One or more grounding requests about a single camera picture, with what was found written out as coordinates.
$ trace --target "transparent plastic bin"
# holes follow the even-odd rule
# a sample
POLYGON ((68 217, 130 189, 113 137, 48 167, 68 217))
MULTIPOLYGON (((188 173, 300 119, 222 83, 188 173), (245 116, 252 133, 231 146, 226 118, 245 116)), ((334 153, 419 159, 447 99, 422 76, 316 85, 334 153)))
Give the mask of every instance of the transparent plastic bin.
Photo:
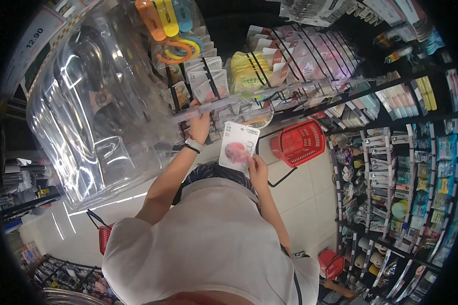
POLYGON ((98 4, 43 67, 27 122, 79 211, 157 176, 177 134, 140 38, 98 4))

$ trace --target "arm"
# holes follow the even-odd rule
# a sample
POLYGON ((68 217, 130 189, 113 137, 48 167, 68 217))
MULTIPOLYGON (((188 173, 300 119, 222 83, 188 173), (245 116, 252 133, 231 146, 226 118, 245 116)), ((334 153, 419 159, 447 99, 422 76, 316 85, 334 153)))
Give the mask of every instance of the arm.
MULTIPOLYGON (((197 100, 190 103, 190 107, 198 104, 197 100)), ((191 138, 204 144, 209 130, 209 113, 198 118, 190 119, 191 138)), ((141 210, 135 216, 150 224, 158 223, 169 211, 176 192, 192 166, 197 152, 184 147, 170 162, 166 171, 160 174, 149 188, 141 210)))
POLYGON ((346 289, 343 286, 339 286, 338 284, 334 284, 334 282, 330 280, 324 280, 322 285, 325 288, 329 288, 336 291, 340 295, 347 298, 349 301, 353 301, 358 296, 356 293, 354 293, 354 291, 346 289))
POLYGON ((280 213, 276 208, 275 201, 271 196, 268 187, 268 167, 259 155, 254 155, 253 158, 248 157, 248 165, 250 171, 250 180, 253 187, 256 189, 260 199, 261 216, 269 224, 271 224, 278 235, 281 245, 291 255, 290 237, 282 221, 280 213))

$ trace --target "black bracelet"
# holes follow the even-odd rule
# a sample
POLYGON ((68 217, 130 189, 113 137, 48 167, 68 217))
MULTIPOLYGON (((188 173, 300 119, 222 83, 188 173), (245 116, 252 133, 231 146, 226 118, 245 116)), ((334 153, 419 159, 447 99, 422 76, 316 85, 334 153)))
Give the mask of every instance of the black bracelet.
POLYGON ((193 148, 192 146, 188 145, 187 143, 185 143, 183 146, 185 146, 186 148, 189 148, 191 150, 193 150, 194 152, 196 152, 197 154, 200 155, 200 150, 196 149, 196 148, 193 148))

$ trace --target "white floor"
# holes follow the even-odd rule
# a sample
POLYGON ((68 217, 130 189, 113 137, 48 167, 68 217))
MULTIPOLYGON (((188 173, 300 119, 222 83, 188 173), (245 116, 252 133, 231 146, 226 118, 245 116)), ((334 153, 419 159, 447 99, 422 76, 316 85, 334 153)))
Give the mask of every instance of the white floor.
MULTIPOLYGON (((290 171, 269 148, 269 138, 260 143, 260 155, 268 164, 269 180, 276 183, 290 171)), ((220 142, 209 145, 195 161, 217 160, 220 142)), ((332 182, 329 150, 301 165, 280 185, 271 189, 278 210, 290 235, 292 252, 304 250, 317 257, 324 248, 336 250, 336 190, 332 182)), ((142 206, 152 180, 128 190, 116 198, 98 204, 94 211, 108 224, 133 217, 142 206)), ((85 211, 73 213, 63 201, 57 201, 41 216, 26 215, 19 228, 24 243, 35 241, 39 250, 60 259, 84 265, 102 265, 98 248, 98 230, 85 211)))

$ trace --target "red shopping basket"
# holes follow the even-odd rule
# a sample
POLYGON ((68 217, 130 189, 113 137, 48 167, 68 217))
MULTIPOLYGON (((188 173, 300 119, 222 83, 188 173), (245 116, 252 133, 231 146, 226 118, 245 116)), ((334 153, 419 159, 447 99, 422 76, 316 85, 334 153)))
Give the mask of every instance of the red shopping basket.
POLYGON ((111 225, 105 224, 104 221, 102 220, 102 218, 100 218, 100 216, 98 216, 97 214, 95 214, 91 210, 87 210, 86 211, 86 215, 88 215, 88 217, 90 217, 90 220, 92 221, 92 223, 98 229, 98 246, 100 247, 100 253, 102 253, 102 255, 103 255, 105 253, 105 249, 107 247, 107 242, 108 242, 108 239, 110 237, 110 231, 112 230, 112 227, 114 226, 114 223, 111 224, 111 225), (96 220, 98 220, 99 222, 101 222, 103 225, 102 226, 98 226, 93 221, 92 217, 95 218, 96 220))
POLYGON ((272 132, 261 138, 276 132, 279 132, 278 136, 271 139, 270 142, 271 151, 275 157, 292 167, 292 170, 274 185, 268 181, 268 185, 271 187, 277 186, 292 174, 297 166, 322 154, 326 148, 324 132, 314 119, 272 132))

